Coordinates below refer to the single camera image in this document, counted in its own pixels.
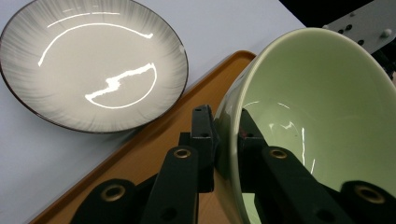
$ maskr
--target ceramic plate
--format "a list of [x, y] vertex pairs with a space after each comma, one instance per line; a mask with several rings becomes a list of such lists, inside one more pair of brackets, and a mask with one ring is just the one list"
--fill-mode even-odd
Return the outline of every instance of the ceramic plate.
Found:
[[65, 128], [112, 133], [165, 113], [187, 83], [175, 31], [130, 0], [37, 0], [1, 36], [1, 73], [39, 117]]

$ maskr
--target bolt hole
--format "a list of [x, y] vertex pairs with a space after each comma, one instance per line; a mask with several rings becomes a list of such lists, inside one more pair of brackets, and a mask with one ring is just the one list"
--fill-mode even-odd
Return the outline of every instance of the bolt hole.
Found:
[[187, 149], [178, 149], [174, 152], [174, 156], [177, 158], [188, 158], [191, 155], [191, 152]]
[[121, 185], [110, 185], [101, 193], [101, 198], [106, 202], [115, 202], [125, 194], [125, 187]]
[[288, 154], [286, 154], [285, 151], [280, 150], [280, 149], [272, 149], [270, 151], [270, 155], [277, 159], [285, 159], [286, 157], [288, 157]]
[[324, 222], [335, 221], [335, 216], [331, 212], [324, 209], [320, 209], [317, 211], [317, 217]]
[[378, 191], [367, 186], [358, 185], [355, 187], [355, 192], [364, 200], [370, 203], [384, 203], [385, 198]]
[[177, 210], [173, 207], [163, 209], [161, 212], [161, 219], [163, 221], [172, 221], [177, 217]]

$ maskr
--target tray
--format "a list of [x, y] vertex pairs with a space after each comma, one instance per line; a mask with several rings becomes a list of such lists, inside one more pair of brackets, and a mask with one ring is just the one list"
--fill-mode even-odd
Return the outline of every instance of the tray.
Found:
[[[137, 185], [158, 173], [166, 152], [177, 146], [179, 134], [191, 131], [192, 110], [199, 105], [210, 105], [215, 113], [233, 81], [255, 56], [245, 50], [230, 55], [186, 91], [171, 110], [144, 127], [32, 223], [69, 223], [78, 206], [100, 183], [122, 178]], [[199, 223], [229, 223], [214, 193], [200, 194], [199, 200]]]

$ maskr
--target light green bowl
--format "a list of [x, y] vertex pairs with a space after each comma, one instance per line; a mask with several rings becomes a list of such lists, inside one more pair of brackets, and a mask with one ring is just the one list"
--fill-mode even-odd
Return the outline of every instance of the light green bowl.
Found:
[[222, 100], [215, 116], [221, 137], [215, 191], [235, 223], [249, 223], [248, 213], [254, 214], [239, 182], [242, 108], [270, 146], [293, 152], [320, 183], [339, 190], [362, 180], [396, 196], [396, 89], [347, 37], [319, 28], [281, 36]]

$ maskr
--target table surface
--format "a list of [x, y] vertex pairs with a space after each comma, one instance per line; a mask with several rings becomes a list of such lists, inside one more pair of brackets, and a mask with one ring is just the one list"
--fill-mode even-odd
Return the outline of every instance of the table surface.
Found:
[[[0, 30], [29, 0], [0, 0]], [[177, 32], [189, 58], [187, 89], [234, 52], [259, 54], [304, 26], [277, 0], [137, 1]], [[0, 81], [0, 223], [27, 223], [134, 136], [78, 133], [26, 109]]]

